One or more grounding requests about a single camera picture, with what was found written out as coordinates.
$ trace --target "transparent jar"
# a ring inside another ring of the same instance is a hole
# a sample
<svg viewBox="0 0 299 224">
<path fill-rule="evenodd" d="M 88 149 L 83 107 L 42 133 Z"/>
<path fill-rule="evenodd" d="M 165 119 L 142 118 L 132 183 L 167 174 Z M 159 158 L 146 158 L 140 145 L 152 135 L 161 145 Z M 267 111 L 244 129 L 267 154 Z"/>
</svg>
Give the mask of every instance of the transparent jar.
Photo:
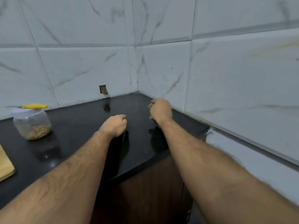
<svg viewBox="0 0 299 224">
<path fill-rule="evenodd" d="M 42 138 L 52 130 L 47 113 L 42 109 L 14 108 L 11 114 L 14 125 L 27 140 Z"/>
</svg>

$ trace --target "wooden cutting board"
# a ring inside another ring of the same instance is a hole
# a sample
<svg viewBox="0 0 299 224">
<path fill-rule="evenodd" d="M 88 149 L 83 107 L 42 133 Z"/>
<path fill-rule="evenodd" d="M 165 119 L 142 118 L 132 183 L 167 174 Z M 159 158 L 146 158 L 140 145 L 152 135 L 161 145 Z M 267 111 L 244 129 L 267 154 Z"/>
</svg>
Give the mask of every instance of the wooden cutting board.
<svg viewBox="0 0 299 224">
<path fill-rule="evenodd" d="M 0 182 L 16 172 L 4 149 L 0 145 Z"/>
</svg>

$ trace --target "jar lid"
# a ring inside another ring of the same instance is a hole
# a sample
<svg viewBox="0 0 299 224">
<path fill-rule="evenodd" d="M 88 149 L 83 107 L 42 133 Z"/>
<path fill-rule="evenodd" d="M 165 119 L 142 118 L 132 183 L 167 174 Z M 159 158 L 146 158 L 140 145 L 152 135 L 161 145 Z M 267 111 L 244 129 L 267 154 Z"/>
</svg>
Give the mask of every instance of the jar lid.
<svg viewBox="0 0 299 224">
<path fill-rule="evenodd" d="M 39 113 L 42 109 L 29 109 L 29 108 L 13 108 L 10 110 L 11 114 L 13 117 L 19 118 L 19 117 L 26 117 L 26 116 L 31 116 L 36 113 Z"/>
</svg>

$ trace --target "black countertop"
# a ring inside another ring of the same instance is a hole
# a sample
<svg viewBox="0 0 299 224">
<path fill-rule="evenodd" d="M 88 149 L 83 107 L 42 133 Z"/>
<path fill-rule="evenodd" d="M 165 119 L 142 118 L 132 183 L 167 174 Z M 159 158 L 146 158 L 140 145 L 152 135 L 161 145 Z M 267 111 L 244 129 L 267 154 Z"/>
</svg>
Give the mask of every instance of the black countertop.
<svg viewBox="0 0 299 224">
<path fill-rule="evenodd" d="M 35 141 L 22 138 L 12 119 L 0 121 L 0 144 L 17 173 L 0 182 L 0 209 L 34 181 L 76 152 L 110 116 L 127 115 L 125 134 L 113 139 L 101 188 L 112 187 L 170 154 L 165 137 L 149 119 L 151 98 L 131 93 L 47 111 L 53 131 Z M 208 126 L 173 110 L 174 120 L 193 136 Z"/>
</svg>

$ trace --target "forearm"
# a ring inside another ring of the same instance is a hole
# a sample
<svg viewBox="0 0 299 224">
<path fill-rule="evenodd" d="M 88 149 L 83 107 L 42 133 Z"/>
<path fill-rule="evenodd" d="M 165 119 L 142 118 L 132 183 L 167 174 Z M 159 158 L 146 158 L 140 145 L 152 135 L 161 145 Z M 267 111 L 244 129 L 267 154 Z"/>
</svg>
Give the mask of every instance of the forearm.
<svg viewBox="0 0 299 224">
<path fill-rule="evenodd" d="M 111 139 L 96 132 L 69 159 L 4 207 L 0 223 L 89 223 Z"/>
<path fill-rule="evenodd" d="M 224 152 L 173 120 L 160 124 L 182 178 L 209 223 L 292 223 L 298 208 Z"/>
</svg>

